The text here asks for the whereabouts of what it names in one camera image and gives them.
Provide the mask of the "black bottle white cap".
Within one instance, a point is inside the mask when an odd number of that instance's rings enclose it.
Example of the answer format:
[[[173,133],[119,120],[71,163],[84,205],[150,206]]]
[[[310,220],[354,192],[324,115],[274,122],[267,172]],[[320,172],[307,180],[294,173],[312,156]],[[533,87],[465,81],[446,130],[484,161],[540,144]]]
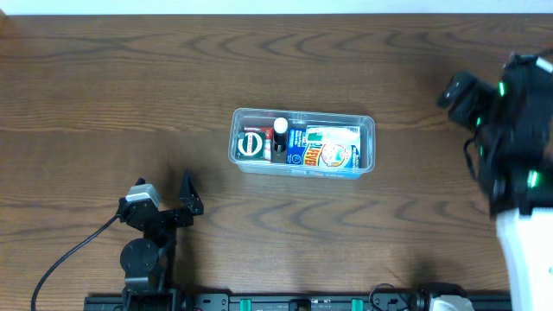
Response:
[[[286,149],[289,137],[289,122],[284,117],[278,117],[273,124],[272,138],[272,161],[275,163],[285,162]]]

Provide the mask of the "blue KoolFever box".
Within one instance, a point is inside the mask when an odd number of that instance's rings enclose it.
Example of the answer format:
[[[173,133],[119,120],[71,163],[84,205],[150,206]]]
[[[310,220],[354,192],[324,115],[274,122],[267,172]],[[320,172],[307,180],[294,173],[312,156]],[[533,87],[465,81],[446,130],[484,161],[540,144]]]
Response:
[[[360,144],[309,143],[306,129],[289,131],[287,164],[321,168],[359,168]]]

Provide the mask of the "white toothpaste box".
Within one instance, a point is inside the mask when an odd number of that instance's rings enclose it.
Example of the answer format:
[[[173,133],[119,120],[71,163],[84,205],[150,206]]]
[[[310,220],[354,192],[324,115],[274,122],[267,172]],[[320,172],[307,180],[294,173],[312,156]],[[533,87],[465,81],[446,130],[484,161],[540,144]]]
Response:
[[[310,125],[306,129],[309,143],[360,144],[359,127]]]

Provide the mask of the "red packet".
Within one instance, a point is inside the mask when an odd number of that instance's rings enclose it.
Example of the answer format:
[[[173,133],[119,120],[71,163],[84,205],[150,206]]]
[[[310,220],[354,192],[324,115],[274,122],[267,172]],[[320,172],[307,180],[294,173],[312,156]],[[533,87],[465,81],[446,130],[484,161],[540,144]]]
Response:
[[[245,132],[263,132],[264,139],[264,159],[267,162],[271,161],[271,144],[273,138],[273,129],[271,127],[245,127]]]

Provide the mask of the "green square packet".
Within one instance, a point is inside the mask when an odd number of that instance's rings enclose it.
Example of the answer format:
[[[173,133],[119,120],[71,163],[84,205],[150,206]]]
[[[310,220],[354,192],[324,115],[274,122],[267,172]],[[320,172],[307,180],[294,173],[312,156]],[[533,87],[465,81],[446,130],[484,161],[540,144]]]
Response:
[[[262,161],[264,156],[265,134],[263,132],[239,132],[236,157],[244,161]]]

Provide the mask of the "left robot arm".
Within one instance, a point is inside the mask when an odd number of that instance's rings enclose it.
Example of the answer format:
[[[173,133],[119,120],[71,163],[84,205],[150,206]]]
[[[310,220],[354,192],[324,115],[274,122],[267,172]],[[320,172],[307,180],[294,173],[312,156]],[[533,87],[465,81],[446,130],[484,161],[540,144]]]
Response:
[[[204,213],[188,170],[182,178],[179,201],[180,208],[160,210],[160,194],[143,178],[119,200],[116,217],[143,234],[130,241],[120,255],[129,291],[142,294],[161,292],[168,287],[177,245],[176,231],[193,225],[194,217]]]

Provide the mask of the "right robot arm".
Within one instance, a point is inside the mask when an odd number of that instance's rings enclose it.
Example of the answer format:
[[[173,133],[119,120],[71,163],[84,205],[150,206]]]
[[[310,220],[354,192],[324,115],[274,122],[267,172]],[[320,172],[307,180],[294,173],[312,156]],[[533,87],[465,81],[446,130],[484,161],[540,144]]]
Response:
[[[512,54],[497,85],[456,73],[436,100],[470,131],[465,155],[496,225],[514,310],[552,308],[552,64]]]

